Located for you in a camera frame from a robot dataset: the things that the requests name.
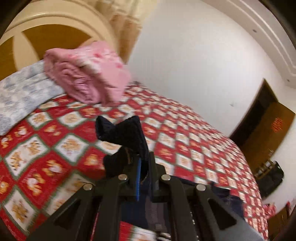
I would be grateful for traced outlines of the navy patterned knit sweater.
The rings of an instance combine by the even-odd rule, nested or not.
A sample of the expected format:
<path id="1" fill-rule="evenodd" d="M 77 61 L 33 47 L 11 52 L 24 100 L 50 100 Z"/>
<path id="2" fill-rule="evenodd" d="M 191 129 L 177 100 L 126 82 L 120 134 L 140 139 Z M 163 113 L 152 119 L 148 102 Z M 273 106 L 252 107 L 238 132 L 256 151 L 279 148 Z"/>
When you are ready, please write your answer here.
<path id="1" fill-rule="evenodd" d="M 164 202 L 152 202 L 149 177 L 149 149 L 138 116 L 132 116 L 116 125 L 103 116 L 95 122 L 97 138 L 103 142 L 117 144 L 119 150 L 103 158 L 106 179 L 120 175 L 124 168 L 141 160 L 140 190 L 138 201 L 122 201 L 121 220 L 131 225 L 156 232 L 170 232 L 168 208 Z"/>

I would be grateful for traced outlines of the red teddy bear bedspread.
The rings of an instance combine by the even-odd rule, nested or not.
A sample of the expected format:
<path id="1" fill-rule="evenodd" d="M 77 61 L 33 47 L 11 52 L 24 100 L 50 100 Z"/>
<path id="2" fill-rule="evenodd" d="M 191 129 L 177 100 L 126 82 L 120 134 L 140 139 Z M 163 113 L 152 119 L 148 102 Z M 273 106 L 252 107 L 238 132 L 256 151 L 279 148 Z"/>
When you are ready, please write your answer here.
<path id="1" fill-rule="evenodd" d="M 1 138 L 1 219 L 17 240 L 83 183 L 104 176 L 103 157 L 119 147 L 97 139 L 99 115 L 112 123 L 139 116 L 148 148 L 168 174 L 229 189 L 243 201 L 246 222 L 268 237 L 257 183 L 236 144 L 190 107 L 135 83 L 112 107 L 60 95 Z"/>

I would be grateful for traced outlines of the black bag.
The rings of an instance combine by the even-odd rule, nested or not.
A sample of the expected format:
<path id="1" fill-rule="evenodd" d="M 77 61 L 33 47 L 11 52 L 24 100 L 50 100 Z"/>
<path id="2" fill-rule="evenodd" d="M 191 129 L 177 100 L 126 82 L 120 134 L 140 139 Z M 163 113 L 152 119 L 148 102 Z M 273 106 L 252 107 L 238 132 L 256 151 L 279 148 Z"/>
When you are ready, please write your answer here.
<path id="1" fill-rule="evenodd" d="M 277 161 L 269 161 L 269 166 L 255 177 L 262 198 L 267 198 L 283 182 L 284 172 Z"/>

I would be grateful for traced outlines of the wooden chair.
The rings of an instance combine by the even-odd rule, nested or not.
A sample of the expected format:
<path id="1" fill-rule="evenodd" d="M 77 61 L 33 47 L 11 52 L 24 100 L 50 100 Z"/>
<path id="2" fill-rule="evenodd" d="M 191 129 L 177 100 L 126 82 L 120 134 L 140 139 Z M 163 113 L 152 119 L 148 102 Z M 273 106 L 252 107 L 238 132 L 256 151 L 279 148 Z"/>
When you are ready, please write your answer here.
<path id="1" fill-rule="evenodd" d="M 254 174 L 256 179 L 262 179 L 275 166 L 274 162 L 270 159 L 273 154 L 274 150 L 269 150 L 268 158 L 256 168 L 256 172 Z"/>

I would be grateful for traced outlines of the brown wooden door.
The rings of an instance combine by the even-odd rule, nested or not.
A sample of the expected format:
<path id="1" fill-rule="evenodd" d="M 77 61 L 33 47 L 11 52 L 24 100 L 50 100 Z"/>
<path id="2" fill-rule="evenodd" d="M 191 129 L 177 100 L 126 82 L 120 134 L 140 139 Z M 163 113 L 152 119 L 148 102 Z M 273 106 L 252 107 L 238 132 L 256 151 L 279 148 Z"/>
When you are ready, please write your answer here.
<path id="1" fill-rule="evenodd" d="M 240 148 L 255 174 L 268 161 L 285 138 L 295 113 L 279 102 L 273 102 L 259 124 Z"/>

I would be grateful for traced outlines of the grey floral pillow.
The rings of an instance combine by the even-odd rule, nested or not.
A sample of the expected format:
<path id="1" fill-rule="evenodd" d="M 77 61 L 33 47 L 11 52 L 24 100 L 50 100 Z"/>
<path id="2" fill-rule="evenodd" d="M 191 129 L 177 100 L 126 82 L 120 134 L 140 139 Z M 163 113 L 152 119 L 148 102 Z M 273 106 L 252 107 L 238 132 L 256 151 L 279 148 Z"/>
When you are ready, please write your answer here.
<path id="1" fill-rule="evenodd" d="M 44 61 L 24 67 L 1 80 L 1 136 L 38 106 L 64 93 L 44 72 Z"/>

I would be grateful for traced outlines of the folded pink blanket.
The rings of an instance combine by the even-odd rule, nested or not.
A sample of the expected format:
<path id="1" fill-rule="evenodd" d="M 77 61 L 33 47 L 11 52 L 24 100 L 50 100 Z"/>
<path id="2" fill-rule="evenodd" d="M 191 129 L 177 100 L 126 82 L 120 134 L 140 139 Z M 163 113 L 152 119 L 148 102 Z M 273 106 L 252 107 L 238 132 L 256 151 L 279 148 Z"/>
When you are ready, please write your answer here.
<path id="1" fill-rule="evenodd" d="M 120 101 L 132 78 L 121 57 L 104 41 L 76 49 L 49 49 L 44 71 L 77 101 L 106 106 Z"/>

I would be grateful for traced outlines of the cream wooden headboard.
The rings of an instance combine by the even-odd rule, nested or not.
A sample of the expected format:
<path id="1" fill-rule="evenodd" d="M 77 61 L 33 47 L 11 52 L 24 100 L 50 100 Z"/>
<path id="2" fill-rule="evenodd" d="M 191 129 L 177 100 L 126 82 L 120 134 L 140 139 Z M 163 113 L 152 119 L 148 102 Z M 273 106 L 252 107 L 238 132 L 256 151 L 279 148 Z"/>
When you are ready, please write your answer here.
<path id="1" fill-rule="evenodd" d="M 1 37 L 1 79 L 43 59 L 48 49 L 75 49 L 94 41 L 118 49 L 107 19 L 86 2 L 33 1 Z"/>

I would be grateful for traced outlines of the beige patterned curtain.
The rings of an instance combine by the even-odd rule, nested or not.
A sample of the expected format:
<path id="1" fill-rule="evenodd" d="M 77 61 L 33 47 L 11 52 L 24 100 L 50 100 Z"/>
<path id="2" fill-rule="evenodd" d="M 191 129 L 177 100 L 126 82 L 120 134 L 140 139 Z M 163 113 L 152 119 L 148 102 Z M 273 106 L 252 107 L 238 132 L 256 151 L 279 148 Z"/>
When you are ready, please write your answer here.
<path id="1" fill-rule="evenodd" d="M 110 23 L 118 40 L 118 54 L 128 63 L 142 31 L 144 20 L 151 14 L 157 1 L 122 0 L 95 1 L 94 8 Z"/>

